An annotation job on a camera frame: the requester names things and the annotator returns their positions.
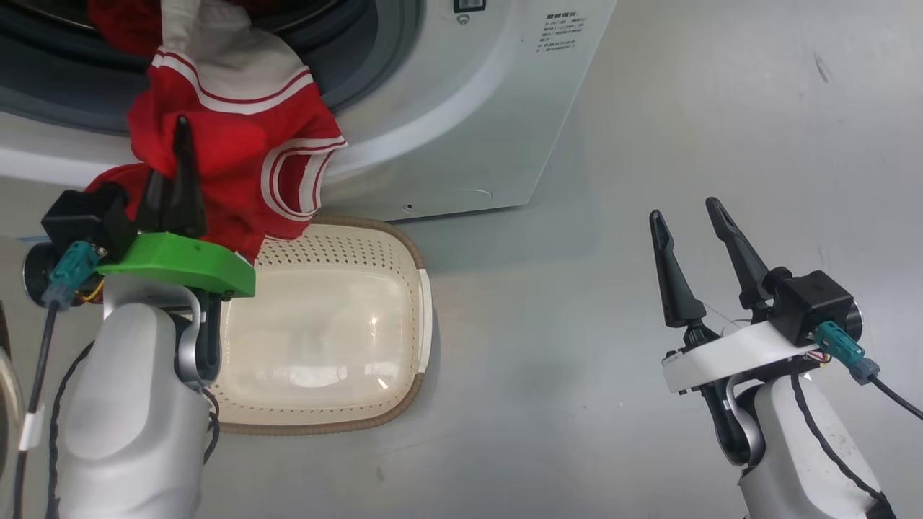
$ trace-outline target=beige plastic basket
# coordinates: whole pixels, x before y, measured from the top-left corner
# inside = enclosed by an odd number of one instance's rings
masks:
[[[410,406],[432,338],[429,278],[397,228],[318,216],[263,245],[257,295],[222,312],[211,390],[222,432],[303,435],[371,428]]]

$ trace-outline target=gray floor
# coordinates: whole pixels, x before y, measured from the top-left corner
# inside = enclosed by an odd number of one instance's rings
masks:
[[[366,431],[222,437],[197,518],[742,517],[703,401],[660,373],[681,331],[660,315],[650,210],[708,323],[746,316],[711,195],[770,266],[823,268],[855,294],[881,377],[923,403],[920,15],[916,0],[622,0],[532,203],[402,225],[441,336],[416,403]],[[38,314],[20,313],[37,341]],[[68,355],[93,317],[67,316]],[[816,380],[898,515],[917,516],[923,425],[841,368]]]

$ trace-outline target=cable connector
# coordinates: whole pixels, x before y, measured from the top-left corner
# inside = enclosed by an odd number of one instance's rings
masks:
[[[99,263],[100,253],[92,244],[85,241],[70,244],[48,278],[48,289],[42,294],[44,305],[47,307],[57,301],[59,311],[70,308],[74,293],[96,271]]]
[[[869,376],[881,372],[874,360],[865,357],[865,348],[831,320],[821,323],[814,331],[814,343],[824,353],[842,362],[860,386],[869,383]]]

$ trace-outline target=white washing machine panel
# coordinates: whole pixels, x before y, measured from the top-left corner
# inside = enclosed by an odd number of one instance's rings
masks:
[[[401,68],[337,114],[350,145],[325,207],[396,220],[526,203],[615,3],[491,0],[462,24],[451,0],[427,2]],[[126,138],[0,114],[0,175],[83,187],[134,161]]]

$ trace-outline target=washing machine drum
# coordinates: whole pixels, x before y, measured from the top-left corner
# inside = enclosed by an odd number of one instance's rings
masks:
[[[336,114],[387,80],[413,48],[424,0],[252,0],[254,24],[311,67]],[[126,135],[149,60],[108,45],[86,0],[0,0],[0,111]]]

